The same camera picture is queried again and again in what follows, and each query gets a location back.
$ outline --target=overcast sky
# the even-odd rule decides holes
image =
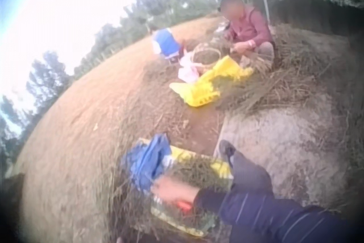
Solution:
[[[32,61],[55,50],[73,73],[106,23],[132,0],[0,0],[0,94],[23,91]]]

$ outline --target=pink shirt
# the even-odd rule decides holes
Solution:
[[[228,33],[234,42],[249,41],[252,48],[263,42],[273,42],[266,19],[254,7],[247,6],[244,16],[237,21],[231,21]]]

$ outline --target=dark blue sleeve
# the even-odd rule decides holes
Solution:
[[[349,224],[323,209],[310,210],[272,195],[201,190],[195,205],[230,225],[244,225],[283,243],[346,242]]]

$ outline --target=red tool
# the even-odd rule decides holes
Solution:
[[[192,209],[192,204],[184,201],[177,201],[177,206],[183,211],[183,212],[189,212]]]

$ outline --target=dirt ground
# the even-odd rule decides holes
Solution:
[[[202,18],[172,31],[177,39],[197,39],[220,21]],[[138,92],[143,67],[153,59],[150,37],[127,47],[75,82],[39,122],[15,165],[16,172],[26,174],[22,223],[31,239],[94,242],[102,238],[104,227],[98,225],[102,221],[92,190],[100,175],[100,158],[114,159],[123,105]],[[183,103],[178,95],[175,100]],[[154,113],[153,104],[148,111]],[[189,109],[181,115],[185,133],[179,133],[188,136],[178,139],[178,134],[171,134],[172,144],[212,154],[223,117],[212,108]]]

